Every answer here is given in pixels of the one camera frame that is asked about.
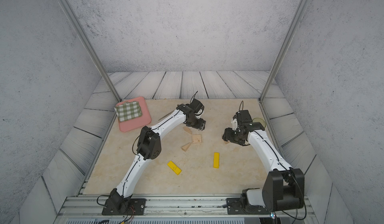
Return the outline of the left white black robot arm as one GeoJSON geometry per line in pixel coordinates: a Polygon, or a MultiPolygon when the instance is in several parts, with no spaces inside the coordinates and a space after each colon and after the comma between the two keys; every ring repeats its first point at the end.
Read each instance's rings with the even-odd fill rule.
{"type": "Polygon", "coordinates": [[[190,104],[178,105],[158,124],[142,128],[134,161],[122,181],[110,192],[103,204],[103,216],[132,215],[134,213],[134,202],[131,201],[134,189],[149,163],[160,155],[162,138],[180,124],[200,131],[204,130],[206,121],[201,118],[204,109],[205,107],[200,101],[193,100],[190,104]]]}

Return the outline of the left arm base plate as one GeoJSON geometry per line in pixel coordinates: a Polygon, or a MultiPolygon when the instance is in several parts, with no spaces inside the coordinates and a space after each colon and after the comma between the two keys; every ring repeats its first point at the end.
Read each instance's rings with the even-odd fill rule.
{"type": "Polygon", "coordinates": [[[102,210],[103,216],[142,216],[145,211],[146,199],[124,199],[113,201],[108,198],[102,210]]]}

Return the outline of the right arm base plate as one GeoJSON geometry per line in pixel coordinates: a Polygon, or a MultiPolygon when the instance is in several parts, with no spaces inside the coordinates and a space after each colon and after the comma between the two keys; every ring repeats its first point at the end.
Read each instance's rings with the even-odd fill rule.
{"type": "Polygon", "coordinates": [[[228,215],[269,215],[263,206],[252,206],[241,198],[227,198],[223,208],[228,215]]]}

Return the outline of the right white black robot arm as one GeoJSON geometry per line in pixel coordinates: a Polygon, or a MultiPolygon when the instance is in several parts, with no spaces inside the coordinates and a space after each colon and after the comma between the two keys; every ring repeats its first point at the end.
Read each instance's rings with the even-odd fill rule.
{"type": "Polygon", "coordinates": [[[245,146],[249,144],[262,161],[267,178],[262,189],[243,190],[241,207],[251,212],[263,207],[268,212],[298,210],[305,206],[305,175],[294,169],[270,142],[265,128],[260,123],[251,123],[237,129],[226,128],[223,140],[245,146]]]}

